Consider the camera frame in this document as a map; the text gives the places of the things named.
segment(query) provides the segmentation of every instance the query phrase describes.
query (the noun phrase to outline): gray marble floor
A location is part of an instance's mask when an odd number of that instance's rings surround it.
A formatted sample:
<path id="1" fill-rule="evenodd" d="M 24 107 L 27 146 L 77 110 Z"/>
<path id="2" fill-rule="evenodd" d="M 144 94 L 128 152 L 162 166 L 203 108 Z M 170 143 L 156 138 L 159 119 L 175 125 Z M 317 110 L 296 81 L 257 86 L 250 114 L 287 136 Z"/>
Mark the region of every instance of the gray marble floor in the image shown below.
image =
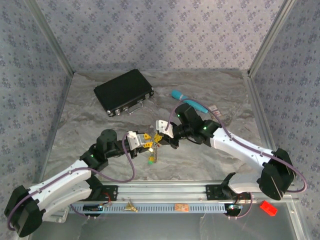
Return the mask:
<path id="1" fill-rule="evenodd" d="M 45 170 L 47 179 L 79 159 L 104 129 L 114 129 L 121 139 L 127 131 L 153 133 L 156 120 L 167 120 L 177 100 L 171 91 L 177 89 L 186 96 L 207 105 L 216 105 L 228 129 L 255 144 L 261 145 L 257 125 L 249 103 L 241 71 L 143 71 L 154 87 L 154 97 L 144 101 L 144 107 L 132 115 L 126 112 L 108 117 L 93 89 L 117 76 L 118 73 L 75 73 L 63 109 L 58 131 Z M 135 180 L 223 180 L 230 172 L 253 170 L 230 155 L 180 141 L 177 150 L 159 148 L 158 162 L 149 165 L 148 153 L 140 154 L 133 162 Z M 131 177 L 132 170 L 125 156 L 110 158 L 103 173 L 116 179 Z"/>

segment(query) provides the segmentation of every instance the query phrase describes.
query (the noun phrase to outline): patterned wallpaper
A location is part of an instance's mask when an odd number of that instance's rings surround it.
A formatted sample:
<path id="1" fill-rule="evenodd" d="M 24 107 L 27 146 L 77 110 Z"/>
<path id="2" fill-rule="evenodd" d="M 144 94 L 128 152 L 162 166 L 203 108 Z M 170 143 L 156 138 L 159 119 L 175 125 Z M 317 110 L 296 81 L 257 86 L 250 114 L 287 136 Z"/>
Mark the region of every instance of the patterned wallpaper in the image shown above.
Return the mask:
<path id="1" fill-rule="evenodd" d="M 0 239 L 12 190 L 37 180 L 69 79 L 23 1 L 0 2 Z"/>
<path id="2" fill-rule="evenodd" d="M 37 0 L 77 71 L 248 69 L 283 0 Z"/>
<path id="3" fill-rule="evenodd" d="M 320 239 L 320 2 L 297 1 L 254 77 L 277 146 L 303 172 L 299 195 Z"/>

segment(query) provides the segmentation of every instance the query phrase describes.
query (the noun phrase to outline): black briefcase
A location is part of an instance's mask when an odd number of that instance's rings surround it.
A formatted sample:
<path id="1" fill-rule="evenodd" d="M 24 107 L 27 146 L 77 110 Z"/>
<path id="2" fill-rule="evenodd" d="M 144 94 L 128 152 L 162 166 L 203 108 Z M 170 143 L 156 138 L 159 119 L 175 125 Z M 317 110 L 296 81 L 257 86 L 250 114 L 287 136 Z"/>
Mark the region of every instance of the black briefcase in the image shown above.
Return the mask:
<path id="1" fill-rule="evenodd" d="M 154 95 L 154 88 L 138 69 L 131 70 L 104 84 L 97 86 L 94 93 L 109 117 L 126 111 L 132 114 L 143 107 L 143 100 Z M 129 108 L 139 104 L 134 110 Z"/>

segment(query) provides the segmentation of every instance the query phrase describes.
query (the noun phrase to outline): small orange tag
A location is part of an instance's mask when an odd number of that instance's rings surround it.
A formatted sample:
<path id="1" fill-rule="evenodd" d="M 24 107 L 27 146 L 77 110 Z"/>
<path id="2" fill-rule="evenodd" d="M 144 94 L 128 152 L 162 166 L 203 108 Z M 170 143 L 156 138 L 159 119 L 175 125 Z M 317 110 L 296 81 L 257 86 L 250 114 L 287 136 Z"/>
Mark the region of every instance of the small orange tag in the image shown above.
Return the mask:
<path id="1" fill-rule="evenodd" d="M 260 208 L 272 217 L 275 216 L 278 211 L 274 206 L 272 206 L 267 201 L 263 201 L 260 205 Z"/>
<path id="2" fill-rule="evenodd" d="M 186 203 L 176 203 L 174 205 L 174 210 L 177 212 L 189 212 L 189 205 Z"/>

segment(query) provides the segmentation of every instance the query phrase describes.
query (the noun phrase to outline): red cap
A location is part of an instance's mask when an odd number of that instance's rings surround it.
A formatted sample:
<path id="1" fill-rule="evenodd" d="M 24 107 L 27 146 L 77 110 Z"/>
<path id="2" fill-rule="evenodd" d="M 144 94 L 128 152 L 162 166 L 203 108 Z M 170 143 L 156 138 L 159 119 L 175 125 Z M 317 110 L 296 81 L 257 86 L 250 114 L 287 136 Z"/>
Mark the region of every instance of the red cap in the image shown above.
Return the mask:
<path id="1" fill-rule="evenodd" d="M 260 208 L 265 211 L 267 214 L 269 214 L 270 216 L 275 216 L 278 209 L 276 209 L 274 206 L 272 206 L 269 202 L 267 201 L 263 201 L 260 204 Z"/>

